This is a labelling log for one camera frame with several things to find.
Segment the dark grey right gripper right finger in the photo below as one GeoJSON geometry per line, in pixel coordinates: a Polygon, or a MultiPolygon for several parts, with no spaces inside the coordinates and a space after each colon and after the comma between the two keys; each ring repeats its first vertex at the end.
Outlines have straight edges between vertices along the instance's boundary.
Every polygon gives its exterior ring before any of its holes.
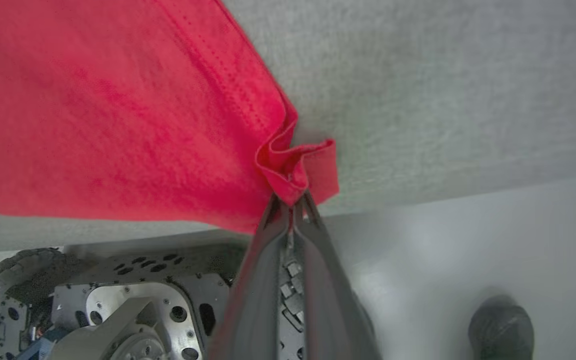
{"type": "Polygon", "coordinates": [[[302,253],[307,360],[381,360],[374,328],[338,257],[310,192],[293,208],[302,253]]]}

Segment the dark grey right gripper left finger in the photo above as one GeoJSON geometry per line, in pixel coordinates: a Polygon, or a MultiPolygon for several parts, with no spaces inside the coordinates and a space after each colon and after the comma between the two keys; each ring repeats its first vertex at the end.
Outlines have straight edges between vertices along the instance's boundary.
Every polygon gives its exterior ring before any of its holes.
{"type": "Polygon", "coordinates": [[[210,342],[210,360],[276,360],[279,354],[279,271],[288,239],[289,208],[273,194],[263,212],[210,342]]]}

